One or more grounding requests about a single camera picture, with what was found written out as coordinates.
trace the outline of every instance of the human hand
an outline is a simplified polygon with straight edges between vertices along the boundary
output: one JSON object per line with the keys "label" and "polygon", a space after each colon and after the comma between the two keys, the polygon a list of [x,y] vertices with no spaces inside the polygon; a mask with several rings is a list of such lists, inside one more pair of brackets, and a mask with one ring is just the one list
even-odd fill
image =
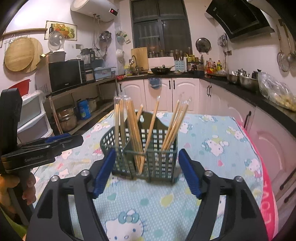
{"label": "human hand", "polygon": [[[4,206],[4,208],[15,214],[15,208],[13,207],[7,188],[14,188],[20,182],[19,177],[10,175],[10,174],[1,174],[0,175],[0,204]],[[22,199],[27,200],[27,205],[30,205],[36,201],[36,189],[34,187],[36,183],[36,179],[32,173],[27,180],[27,189],[23,192]]]}

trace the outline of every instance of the metal screw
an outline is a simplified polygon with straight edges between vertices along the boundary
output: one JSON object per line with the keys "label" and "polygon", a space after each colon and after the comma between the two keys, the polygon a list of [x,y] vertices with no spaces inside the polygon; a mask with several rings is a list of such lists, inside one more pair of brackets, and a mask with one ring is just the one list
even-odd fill
{"label": "metal screw", "polygon": [[89,175],[89,170],[83,170],[81,172],[81,176],[88,176]]}
{"label": "metal screw", "polygon": [[234,179],[240,183],[243,181],[243,178],[241,176],[236,176]]}
{"label": "metal screw", "polygon": [[51,180],[52,182],[55,182],[55,181],[59,180],[59,176],[52,176],[52,177],[50,178],[50,180]]}
{"label": "metal screw", "polygon": [[205,175],[206,175],[207,177],[211,177],[211,176],[214,175],[214,173],[213,173],[212,171],[205,171]]}

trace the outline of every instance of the window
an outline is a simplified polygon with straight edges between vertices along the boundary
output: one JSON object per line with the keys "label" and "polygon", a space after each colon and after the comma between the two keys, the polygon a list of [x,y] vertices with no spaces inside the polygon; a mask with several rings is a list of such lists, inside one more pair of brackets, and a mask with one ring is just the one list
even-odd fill
{"label": "window", "polygon": [[131,12],[135,48],[169,53],[192,47],[183,0],[134,0]]}

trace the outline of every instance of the fruit poster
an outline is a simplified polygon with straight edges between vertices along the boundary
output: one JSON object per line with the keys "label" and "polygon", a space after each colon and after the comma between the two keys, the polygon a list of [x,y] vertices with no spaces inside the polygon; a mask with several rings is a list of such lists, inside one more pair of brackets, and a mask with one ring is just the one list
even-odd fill
{"label": "fruit poster", "polygon": [[77,25],[46,21],[45,27],[47,28],[47,31],[44,35],[45,40],[48,39],[48,36],[52,31],[59,31],[62,35],[64,35],[65,40],[77,41]]}

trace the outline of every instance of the countertop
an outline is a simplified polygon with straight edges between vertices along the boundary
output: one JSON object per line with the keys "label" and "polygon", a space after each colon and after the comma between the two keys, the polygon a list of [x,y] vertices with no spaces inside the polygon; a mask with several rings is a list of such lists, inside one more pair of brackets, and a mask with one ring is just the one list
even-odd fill
{"label": "countertop", "polygon": [[[145,75],[135,75],[124,78],[120,81],[128,81],[128,80],[140,80],[140,79],[147,79],[147,78],[197,78],[194,74],[191,73],[182,73],[182,74],[163,74],[163,75],[154,75],[154,74],[145,74]],[[209,75],[204,76],[202,78],[210,83],[213,83],[217,86],[220,86],[227,91],[237,95],[241,99],[245,100],[246,102],[250,103],[253,106],[259,107],[270,116],[272,116],[276,121],[278,121],[283,127],[287,129],[296,138],[296,112],[289,111],[285,108],[282,108],[273,102],[267,100],[261,94],[252,93],[246,89],[243,89],[239,85],[234,85],[228,83],[226,78],[221,77],[211,77]]]}

